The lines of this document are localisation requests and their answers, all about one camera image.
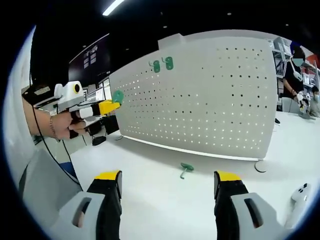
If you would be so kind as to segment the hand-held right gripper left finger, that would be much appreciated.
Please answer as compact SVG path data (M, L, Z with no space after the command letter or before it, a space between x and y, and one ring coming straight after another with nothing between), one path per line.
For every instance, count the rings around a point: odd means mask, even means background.
M51 227L56 240L118 240L122 215L121 170L97 175L60 210Z

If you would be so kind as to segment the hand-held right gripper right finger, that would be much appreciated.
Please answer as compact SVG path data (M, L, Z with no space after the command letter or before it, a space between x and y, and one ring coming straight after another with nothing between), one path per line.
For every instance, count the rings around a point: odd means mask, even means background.
M218 240L280 240L283 227L275 209L242 179L230 172L214 172L214 215Z

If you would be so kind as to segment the person's left hand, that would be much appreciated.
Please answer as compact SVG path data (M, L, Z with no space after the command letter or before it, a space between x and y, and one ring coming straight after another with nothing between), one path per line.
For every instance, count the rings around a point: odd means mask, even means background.
M56 140L69 140L87 132L86 123L83 120L72 118L68 111L51 116L49 120L50 137Z

